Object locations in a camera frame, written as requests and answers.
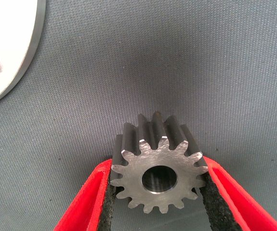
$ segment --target red plastic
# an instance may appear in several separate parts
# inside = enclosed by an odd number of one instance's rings
[[[209,174],[244,231],[277,231],[271,217],[218,163],[204,157]]]
[[[107,190],[112,160],[95,167],[54,231],[96,231]]]

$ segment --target aluminum disc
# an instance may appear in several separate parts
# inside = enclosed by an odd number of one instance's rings
[[[0,99],[21,79],[35,54],[46,0],[0,0]]]

